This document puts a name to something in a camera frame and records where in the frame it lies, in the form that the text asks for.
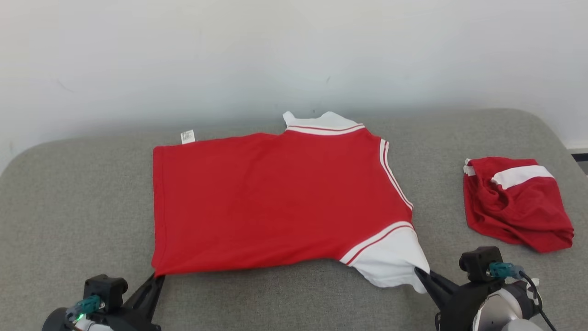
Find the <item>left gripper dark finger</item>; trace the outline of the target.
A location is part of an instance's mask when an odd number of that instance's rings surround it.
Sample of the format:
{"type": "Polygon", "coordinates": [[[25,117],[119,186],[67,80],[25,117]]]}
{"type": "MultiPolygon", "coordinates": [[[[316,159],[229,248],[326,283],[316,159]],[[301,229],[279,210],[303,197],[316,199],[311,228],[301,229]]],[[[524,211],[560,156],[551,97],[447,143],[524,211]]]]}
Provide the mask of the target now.
{"type": "Polygon", "coordinates": [[[146,319],[152,319],[155,314],[165,278],[152,274],[135,292],[135,309],[146,319]]]}
{"type": "Polygon", "coordinates": [[[154,314],[159,302],[159,277],[152,274],[135,293],[133,293],[123,308],[138,314],[154,314]]]}

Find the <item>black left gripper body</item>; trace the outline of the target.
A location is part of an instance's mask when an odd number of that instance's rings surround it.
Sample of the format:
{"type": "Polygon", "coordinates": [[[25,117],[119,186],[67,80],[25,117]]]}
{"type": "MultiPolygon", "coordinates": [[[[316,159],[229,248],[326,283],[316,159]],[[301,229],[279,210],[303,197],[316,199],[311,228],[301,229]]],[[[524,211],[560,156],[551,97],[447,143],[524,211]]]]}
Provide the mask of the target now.
{"type": "Polygon", "coordinates": [[[162,331],[160,325],[153,324],[152,318],[143,311],[130,308],[92,314],[93,322],[107,327],[110,331],[162,331]]]}

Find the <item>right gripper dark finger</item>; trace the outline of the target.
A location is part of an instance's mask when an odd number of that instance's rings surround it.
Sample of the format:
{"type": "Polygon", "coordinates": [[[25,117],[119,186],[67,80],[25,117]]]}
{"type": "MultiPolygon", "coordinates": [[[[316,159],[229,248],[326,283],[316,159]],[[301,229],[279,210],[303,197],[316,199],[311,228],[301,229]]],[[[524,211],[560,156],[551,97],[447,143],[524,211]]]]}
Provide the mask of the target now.
{"type": "Polygon", "coordinates": [[[424,270],[415,267],[414,273],[426,289],[428,295],[433,300],[437,308],[441,311],[444,309],[444,306],[447,305],[447,302],[450,299],[450,294],[447,292],[442,285],[439,284],[439,279],[436,276],[436,273],[433,272],[433,275],[430,273],[425,272],[424,270]]]}
{"type": "Polygon", "coordinates": [[[454,293],[458,291],[458,289],[460,289],[460,285],[457,285],[456,283],[450,281],[449,279],[445,278],[439,273],[430,271],[429,276],[431,278],[431,281],[437,286],[437,288],[439,288],[440,291],[443,291],[443,293],[446,293],[447,295],[452,296],[454,295],[454,293]]]}

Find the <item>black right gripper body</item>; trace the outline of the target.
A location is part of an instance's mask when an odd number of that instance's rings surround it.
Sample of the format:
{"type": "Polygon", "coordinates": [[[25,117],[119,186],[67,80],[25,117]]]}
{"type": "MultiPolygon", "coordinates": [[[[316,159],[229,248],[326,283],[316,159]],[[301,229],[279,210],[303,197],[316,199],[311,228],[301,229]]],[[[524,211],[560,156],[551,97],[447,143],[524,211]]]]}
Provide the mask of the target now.
{"type": "Polygon", "coordinates": [[[472,331],[473,318],[492,293],[504,287],[504,280],[485,283],[470,281],[450,296],[447,305],[435,316],[436,331],[472,331]]]}

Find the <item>red shorts white waistband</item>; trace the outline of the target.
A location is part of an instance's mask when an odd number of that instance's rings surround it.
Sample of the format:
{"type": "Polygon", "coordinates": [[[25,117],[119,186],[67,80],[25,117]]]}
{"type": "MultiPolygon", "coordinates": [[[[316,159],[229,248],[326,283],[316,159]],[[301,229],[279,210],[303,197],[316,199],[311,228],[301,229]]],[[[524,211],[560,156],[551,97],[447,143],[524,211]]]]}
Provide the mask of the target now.
{"type": "Polygon", "coordinates": [[[479,234],[538,253],[573,245],[575,229],[555,177],[534,159],[466,159],[464,210],[479,234]]]}

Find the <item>red shirt white sleeves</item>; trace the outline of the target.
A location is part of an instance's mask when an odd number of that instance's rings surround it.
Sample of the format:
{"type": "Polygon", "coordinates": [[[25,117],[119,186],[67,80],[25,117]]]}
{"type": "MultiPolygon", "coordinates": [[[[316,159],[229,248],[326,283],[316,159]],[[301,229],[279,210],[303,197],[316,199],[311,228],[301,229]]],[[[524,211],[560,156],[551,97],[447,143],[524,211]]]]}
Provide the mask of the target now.
{"type": "Polygon", "coordinates": [[[376,287],[426,293],[390,142],[333,112],[283,118],[281,134],[155,147],[156,276],[330,259],[376,287]]]}

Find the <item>grey fabric sofa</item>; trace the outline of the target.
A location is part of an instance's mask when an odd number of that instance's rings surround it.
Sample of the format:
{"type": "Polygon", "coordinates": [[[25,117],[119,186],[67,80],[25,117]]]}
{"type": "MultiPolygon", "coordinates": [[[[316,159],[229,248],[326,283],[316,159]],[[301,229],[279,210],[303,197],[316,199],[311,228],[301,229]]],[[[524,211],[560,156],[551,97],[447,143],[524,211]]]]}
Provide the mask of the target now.
{"type": "MultiPolygon", "coordinates": [[[[391,143],[390,165],[414,204],[432,269],[456,283],[464,251],[500,247],[538,277],[558,331],[588,331],[588,177],[546,121],[515,109],[446,115],[351,115],[391,143]],[[536,159],[556,178],[575,228],[573,247],[538,254],[470,230],[465,159],[536,159]]],[[[38,145],[0,176],[0,331],[40,331],[82,299],[97,274],[134,292],[153,272],[153,147],[180,130],[38,145]]],[[[171,276],[154,321],[163,331],[434,331],[437,312],[412,287],[380,289],[334,261],[171,276]]]]}

